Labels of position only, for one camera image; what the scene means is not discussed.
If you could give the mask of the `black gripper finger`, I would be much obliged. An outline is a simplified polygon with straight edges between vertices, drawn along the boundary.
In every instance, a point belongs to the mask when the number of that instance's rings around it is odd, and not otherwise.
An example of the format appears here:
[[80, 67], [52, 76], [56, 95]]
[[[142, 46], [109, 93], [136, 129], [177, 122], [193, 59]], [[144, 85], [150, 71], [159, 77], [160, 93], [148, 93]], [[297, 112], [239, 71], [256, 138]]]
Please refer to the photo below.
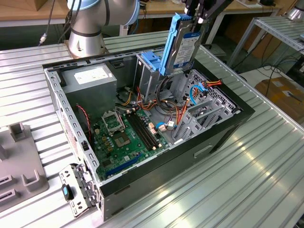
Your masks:
[[185, 14], [194, 17], [196, 13], [196, 8], [199, 4], [199, 0], [185, 0], [184, 3], [185, 3], [185, 8], [184, 8]]
[[225, 8], [227, 8], [233, 0], [200, 0], [198, 10], [198, 23], [217, 17]]

